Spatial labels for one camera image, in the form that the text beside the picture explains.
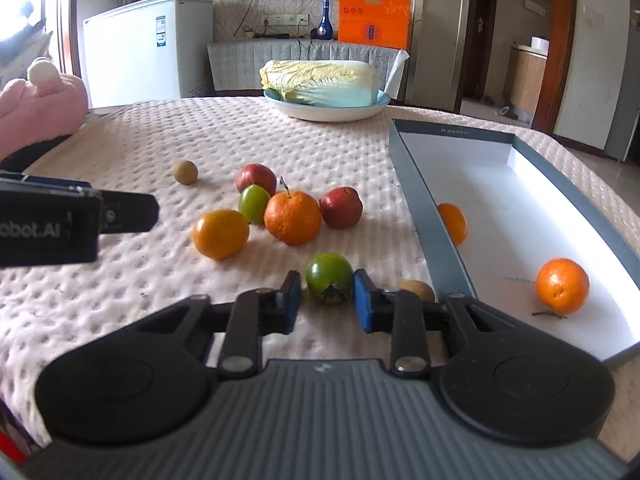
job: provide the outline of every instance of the fruit stem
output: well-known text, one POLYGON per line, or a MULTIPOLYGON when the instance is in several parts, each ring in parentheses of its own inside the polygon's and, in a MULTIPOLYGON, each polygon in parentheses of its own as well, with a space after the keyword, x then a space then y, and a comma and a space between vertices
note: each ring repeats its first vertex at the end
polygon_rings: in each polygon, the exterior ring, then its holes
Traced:
POLYGON ((558 314, 553 310, 543 310, 542 312, 534 312, 531 314, 532 316, 551 316, 558 319, 566 319, 566 316, 562 316, 562 314, 558 314))
POLYGON ((284 178, 280 177, 280 183, 284 186, 284 189, 287 190, 288 197, 291 198, 291 193, 289 192, 289 186, 287 186, 287 184, 285 184, 284 178))

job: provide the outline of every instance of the green fruit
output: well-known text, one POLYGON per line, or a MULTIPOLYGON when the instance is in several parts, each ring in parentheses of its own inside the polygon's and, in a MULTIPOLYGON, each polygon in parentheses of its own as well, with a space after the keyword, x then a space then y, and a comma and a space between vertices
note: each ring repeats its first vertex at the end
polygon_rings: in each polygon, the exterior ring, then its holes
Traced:
POLYGON ((252 184, 245 188, 238 201, 238 211, 241 212, 249 224, 264 225, 264 210, 271 195, 266 189, 252 184))
POLYGON ((353 291, 353 269, 340 254, 318 254, 306 268, 306 286, 321 303, 349 301, 353 291))

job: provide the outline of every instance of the wooden cabinet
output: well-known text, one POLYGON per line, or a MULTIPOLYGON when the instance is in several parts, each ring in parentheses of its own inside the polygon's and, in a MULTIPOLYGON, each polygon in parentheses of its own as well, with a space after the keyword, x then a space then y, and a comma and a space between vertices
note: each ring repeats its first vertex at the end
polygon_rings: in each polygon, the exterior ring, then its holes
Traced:
POLYGON ((542 79, 545 76, 546 56, 523 46, 511 48, 511 57, 502 98, 530 116, 536 113, 542 79))

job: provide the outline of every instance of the orange shopping bag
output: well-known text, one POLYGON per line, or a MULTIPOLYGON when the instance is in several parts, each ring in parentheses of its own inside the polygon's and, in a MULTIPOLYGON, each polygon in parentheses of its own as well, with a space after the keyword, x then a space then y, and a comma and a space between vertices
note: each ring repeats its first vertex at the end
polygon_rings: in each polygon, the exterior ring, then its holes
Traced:
POLYGON ((338 40, 407 47, 411 0, 338 0, 338 40))

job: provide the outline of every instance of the red object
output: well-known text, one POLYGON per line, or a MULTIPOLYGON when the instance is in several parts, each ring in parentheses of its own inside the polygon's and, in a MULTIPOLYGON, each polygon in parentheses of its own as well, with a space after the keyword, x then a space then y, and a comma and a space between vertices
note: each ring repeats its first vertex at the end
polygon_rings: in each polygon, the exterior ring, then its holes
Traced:
POLYGON ((16 464, 26 462, 27 457, 16 447, 13 441, 0 431, 0 451, 16 464))
POLYGON ((362 201, 353 187, 337 187, 320 201, 324 222, 332 229, 346 229, 360 221, 362 201))
POLYGON ((271 196, 275 195, 278 179, 273 171, 262 164, 247 164, 236 176, 236 188, 242 193, 251 184, 267 190, 271 196))
POLYGON ((411 0, 339 0, 338 40, 407 48, 411 0))

